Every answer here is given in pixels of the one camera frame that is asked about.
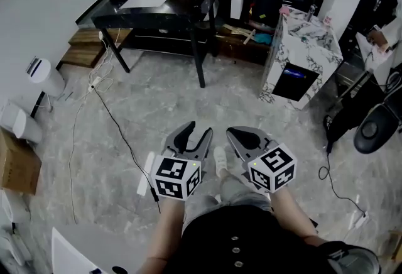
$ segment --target white box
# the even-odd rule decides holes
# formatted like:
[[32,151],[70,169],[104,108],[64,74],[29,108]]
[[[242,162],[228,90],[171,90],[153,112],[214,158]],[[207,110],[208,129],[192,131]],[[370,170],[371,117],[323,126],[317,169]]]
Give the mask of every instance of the white box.
[[159,196],[187,200],[201,182],[201,162],[157,155],[151,178]]
[[273,193],[295,178],[297,159],[281,143],[247,165],[251,182]]

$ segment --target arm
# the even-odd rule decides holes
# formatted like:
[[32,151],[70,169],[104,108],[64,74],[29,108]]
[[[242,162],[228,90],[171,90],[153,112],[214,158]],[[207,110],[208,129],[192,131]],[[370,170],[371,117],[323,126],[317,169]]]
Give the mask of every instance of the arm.
[[279,189],[270,197],[275,217],[283,229],[303,238],[309,245],[320,246],[326,242],[317,236],[311,220],[291,196],[287,187]]
[[161,216],[148,249],[145,264],[140,274],[159,274],[163,272],[168,259],[177,250],[182,238],[184,202],[166,198]]

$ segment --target wooden board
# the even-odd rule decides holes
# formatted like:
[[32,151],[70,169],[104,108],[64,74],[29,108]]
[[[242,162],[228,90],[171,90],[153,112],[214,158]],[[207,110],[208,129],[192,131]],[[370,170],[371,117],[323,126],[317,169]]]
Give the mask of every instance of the wooden board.
[[[119,29],[109,29],[107,30],[115,41],[117,38],[117,34],[119,33]],[[130,33],[130,29],[121,29],[119,34],[118,43],[122,43],[127,35]],[[96,28],[84,28],[78,30],[73,37],[68,41],[68,43],[72,46],[97,46],[103,45],[103,42],[99,40],[99,30]]]
[[60,63],[92,69],[104,53],[104,45],[71,46]]

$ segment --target marble pedestal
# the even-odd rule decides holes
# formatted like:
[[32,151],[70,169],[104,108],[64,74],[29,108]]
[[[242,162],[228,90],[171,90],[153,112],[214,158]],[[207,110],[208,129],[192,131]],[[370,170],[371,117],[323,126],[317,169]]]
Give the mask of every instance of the marble pedestal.
[[[342,62],[342,54],[332,28],[325,26],[317,17],[307,22],[304,20],[305,15],[303,11],[290,8],[289,15],[280,16],[265,64],[259,95],[262,101],[301,110]],[[318,74],[298,101],[274,94],[287,63]]]

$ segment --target leg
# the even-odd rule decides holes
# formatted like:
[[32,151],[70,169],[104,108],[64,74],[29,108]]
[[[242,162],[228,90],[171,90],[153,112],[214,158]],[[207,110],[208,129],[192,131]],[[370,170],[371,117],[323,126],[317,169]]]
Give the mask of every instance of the leg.
[[127,64],[125,63],[125,61],[123,60],[122,56],[120,55],[120,52],[116,48],[113,39],[111,38],[111,36],[107,32],[107,29],[106,28],[101,28],[100,31],[102,32],[103,37],[108,42],[109,47],[112,49],[113,54],[116,56],[117,60],[119,61],[119,63],[123,67],[123,69],[126,71],[126,73],[130,73],[130,69],[128,68]]
[[214,14],[214,5],[211,6],[208,12],[209,15],[209,29],[211,33],[211,54],[213,57],[218,56],[218,44],[216,40],[216,29],[215,29],[215,14]]
[[195,196],[194,201],[185,204],[185,221],[183,228],[186,228],[194,219],[204,215],[218,206],[218,201],[212,196]]
[[231,206],[252,205],[265,211],[271,211],[268,198],[261,195],[233,176],[226,168],[226,154],[223,148],[216,147],[214,158],[217,166],[217,175],[220,178],[220,198]]
[[197,39],[195,38],[195,28],[190,30],[191,45],[193,47],[195,67],[197,68],[198,80],[200,81],[200,86],[203,89],[205,87],[204,71],[202,70],[201,55],[198,51]]

